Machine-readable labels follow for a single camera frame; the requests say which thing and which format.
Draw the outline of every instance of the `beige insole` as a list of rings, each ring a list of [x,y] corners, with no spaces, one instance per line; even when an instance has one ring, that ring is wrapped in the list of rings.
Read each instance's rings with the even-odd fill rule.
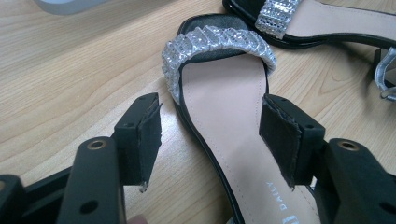
[[[299,37],[341,33],[396,40],[396,16],[303,0],[286,30],[286,34]]]
[[[312,194],[290,189],[259,136],[265,71],[240,55],[193,63],[182,72],[191,120],[230,183],[246,223],[319,223]]]

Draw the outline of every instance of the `sandal strap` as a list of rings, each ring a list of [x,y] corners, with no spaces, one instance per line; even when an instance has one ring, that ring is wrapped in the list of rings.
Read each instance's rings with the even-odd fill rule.
[[[387,55],[379,62],[375,69],[375,83],[381,90],[381,98],[396,102],[396,87],[388,88],[385,84],[387,67],[396,59],[396,48],[390,48]]]
[[[178,105],[180,104],[179,67],[197,54],[217,49],[239,49],[262,58],[267,65],[267,75],[276,68],[274,53],[257,33],[234,28],[220,29],[215,26],[205,26],[203,29],[197,27],[166,43],[163,50],[163,73],[168,90]]]
[[[256,20],[256,28],[277,39],[282,39],[301,1],[266,0]]]

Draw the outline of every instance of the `wooden table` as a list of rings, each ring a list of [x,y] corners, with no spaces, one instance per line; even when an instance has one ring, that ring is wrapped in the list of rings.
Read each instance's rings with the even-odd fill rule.
[[[323,1],[394,13],[392,0]],[[70,166],[83,141],[109,136],[138,96],[160,94],[163,138],[149,189],[126,188],[127,216],[153,223],[225,223],[232,215],[211,163],[177,118],[161,51],[187,18],[223,13],[221,1],[109,1],[54,16],[32,0],[0,1],[0,174],[29,185]],[[370,76],[375,48],[274,48],[270,92],[371,149],[396,175],[396,104]]]

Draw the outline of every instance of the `wooden surface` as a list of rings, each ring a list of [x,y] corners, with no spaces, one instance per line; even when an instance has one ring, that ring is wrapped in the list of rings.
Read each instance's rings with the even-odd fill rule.
[[[323,2],[396,11],[393,0]],[[1,0],[0,174],[29,185],[70,166],[80,143],[111,135],[134,99],[156,91],[163,144],[148,191],[126,189],[127,216],[144,214],[150,224],[225,223],[232,211],[223,187],[178,120],[161,70],[161,51],[178,26],[215,12],[224,12],[220,1],[114,0],[61,17],[32,0]],[[370,79],[374,50],[274,48],[270,92],[325,126],[326,140],[358,141],[396,175],[396,104],[379,100]]]

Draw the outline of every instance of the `shoe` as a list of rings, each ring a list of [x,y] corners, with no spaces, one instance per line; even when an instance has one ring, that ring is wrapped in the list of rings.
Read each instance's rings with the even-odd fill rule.
[[[184,21],[163,51],[163,72],[184,125],[212,161],[236,223],[319,223],[310,188],[291,189],[259,136],[276,59],[234,15]]]
[[[325,5],[315,0],[223,0],[224,7],[271,45],[304,49],[330,42],[356,42],[389,49],[375,71],[381,98],[396,102],[396,89],[385,85],[387,66],[396,59],[396,15]]]

